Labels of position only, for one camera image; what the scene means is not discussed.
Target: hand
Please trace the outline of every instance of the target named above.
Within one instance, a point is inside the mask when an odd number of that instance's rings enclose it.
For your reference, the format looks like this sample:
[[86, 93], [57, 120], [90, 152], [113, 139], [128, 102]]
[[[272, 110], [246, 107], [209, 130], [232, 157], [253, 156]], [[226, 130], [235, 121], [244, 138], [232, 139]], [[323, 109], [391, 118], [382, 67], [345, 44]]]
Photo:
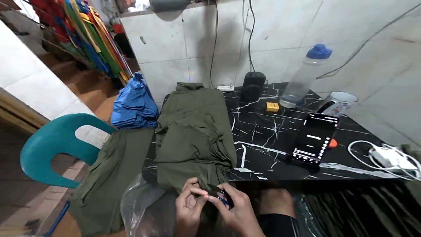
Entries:
[[225, 223], [244, 237], [264, 237], [248, 196], [228, 183], [222, 183], [218, 185], [218, 188], [225, 190], [234, 202], [234, 208], [228, 210], [229, 207], [225, 206], [218, 198], [208, 196], [208, 201], [216, 206]]
[[175, 237], [195, 236], [199, 227], [200, 213], [208, 199], [208, 192], [200, 189], [197, 178], [186, 181], [176, 199]]

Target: wooden floor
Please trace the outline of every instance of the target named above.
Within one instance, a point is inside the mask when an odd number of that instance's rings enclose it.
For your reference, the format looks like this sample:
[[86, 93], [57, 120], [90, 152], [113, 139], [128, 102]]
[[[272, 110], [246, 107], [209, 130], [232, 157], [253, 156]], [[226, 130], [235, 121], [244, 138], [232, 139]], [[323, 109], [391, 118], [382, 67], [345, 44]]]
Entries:
[[[81, 237], [79, 227], [77, 226], [76, 220], [73, 219], [69, 211], [66, 211], [65, 215], [57, 225], [51, 237]], [[124, 230], [110, 234], [104, 235], [108, 237], [126, 237], [126, 232]]]

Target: blue folded fabric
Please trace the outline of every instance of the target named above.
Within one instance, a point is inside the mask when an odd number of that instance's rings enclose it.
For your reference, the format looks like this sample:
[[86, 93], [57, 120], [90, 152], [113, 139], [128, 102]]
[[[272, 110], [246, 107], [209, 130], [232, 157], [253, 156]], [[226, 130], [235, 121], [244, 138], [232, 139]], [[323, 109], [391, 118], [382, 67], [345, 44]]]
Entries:
[[111, 124], [119, 129], [156, 127], [158, 116], [158, 107], [143, 75], [134, 73], [113, 103]]

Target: white cable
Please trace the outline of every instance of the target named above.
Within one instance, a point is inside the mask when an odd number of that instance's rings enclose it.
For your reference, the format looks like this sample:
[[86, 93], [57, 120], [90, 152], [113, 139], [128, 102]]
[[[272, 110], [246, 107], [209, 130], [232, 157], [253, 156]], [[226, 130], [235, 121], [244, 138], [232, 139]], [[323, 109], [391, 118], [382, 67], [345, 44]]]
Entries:
[[[364, 141], [364, 140], [358, 140], [358, 141], [354, 141], [354, 142], [352, 142], [352, 143], [350, 143], [349, 144], [349, 146], [348, 146], [348, 152], [355, 158], [355, 159], [357, 159], [359, 162], [361, 162], [361, 163], [363, 163], [363, 164], [365, 164], [366, 166], [368, 166], [368, 167], [370, 167], [370, 168], [372, 168], [372, 169], [376, 169], [376, 170], [384, 170], [384, 171], [386, 171], [386, 172], [388, 172], [388, 173], [390, 173], [390, 174], [392, 174], [392, 175], [394, 175], [394, 176], [396, 176], [396, 177], [399, 177], [399, 178], [402, 178], [402, 179], [406, 179], [406, 180], [412, 180], [412, 179], [410, 179], [410, 178], [408, 178], [408, 177], [405, 177], [405, 176], [401, 176], [401, 175], [397, 175], [397, 174], [395, 174], [395, 173], [392, 173], [392, 172], [390, 172], [389, 170], [393, 170], [393, 169], [397, 169], [397, 168], [399, 168], [399, 169], [401, 169], [406, 175], [408, 175], [409, 177], [411, 177], [411, 178], [413, 178], [413, 179], [415, 179], [415, 180], [419, 180], [419, 181], [421, 181], [421, 179], [420, 178], [418, 178], [418, 177], [416, 177], [416, 176], [414, 176], [414, 175], [412, 175], [412, 174], [410, 174], [409, 172], [407, 172], [406, 171], [406, 169], [403, 169], [402, 167], [400, 167], [400, 165], [395, 165], [395, 166], [392, 166], [392, 167], [388, 167], [388, 168], [384, 168], [384, 167], [381, 167], [379, 164], [377, 164], [375, 161], [374, 161], [374, 158], [373, 158], [373, 156], [372, 155], [369, 155], [368, 157], [369, 157], [369, 159], [370, 159], [370, 161], [373, 163], [373, 164], [375, 164], [377, 167], [374, 167], [374, 166], [371, 166], [371, 165], [369, 165], [369, 164], [367, 164], [367, 163], [365, 163], [364, 161], [362, 161], [361, 159], [359, 159], [356, 155], [354, 155], [354, 153], [352, 152], [352, 150], [351, 150], [351, 147], [352, 147], [352, 145], [353, 144], [355, 144], [355, 143], [360, 143], [360, 142], [363, 142], [363, 143], [368, 143], [368, 144], [370, 144], [370, 145], [372, 145], [373, 146], [373, 148], [374, 149], [382, 149], [381, 147], [378, 147], [378, 146], [376, 146], [376, 145], [374, 145], [373, 143], [371, 143], [371, 142], [368, 142], [368, 141]], [[387, 148], [387, 149], [390, 149], [390, 150], [393, 150], [393, 151], [395, 151], [396, 153], [398, 153], [399, 155], [401, 155], [402, 157], [404, 157], [404, 158], [406, 158], [406, 159], [411, 159], [415, 164], [416, 164], [416, 166], [417, 166], [417, 168], [418, 168], [418, 175], [420, 174], [420, 172], [421, 172], [421, 164], [418, 162], [418, 160], [416, 160], [415, 158], [413, 158], [412, 156], [409, 156], [409, 155], [407, 155], [407, 154], [405, 154], [405, 153], [403, 153], [403, 152], [401, 152], [400, 150], [398, 150], [396, 147], [392, 147], [392, 146], [389, 146], [389, 145], [387, 145], [387, 144], [383, 144], [382, 145], [383, 146], [383, 148]]]

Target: tiled floor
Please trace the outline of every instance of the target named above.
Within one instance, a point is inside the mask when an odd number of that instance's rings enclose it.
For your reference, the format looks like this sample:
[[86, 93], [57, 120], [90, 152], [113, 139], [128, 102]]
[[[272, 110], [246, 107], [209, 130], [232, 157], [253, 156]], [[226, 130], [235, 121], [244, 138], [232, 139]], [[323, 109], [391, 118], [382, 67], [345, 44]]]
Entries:
[[[24, 226], [27, 221], [39, 219], [42, 227], [44, 222], [51, 222], [45, 220], [59, 212], [59, 203], [68, 198], [64, 197], [67, 188], [39, 183], [23, 173], [19, 154], [28, 137], [0, 123], [0, 226]], [[51, 161], [51, 168], [74, 179], [84, 170], [84, 164], [72, 156], [58, 154]]]

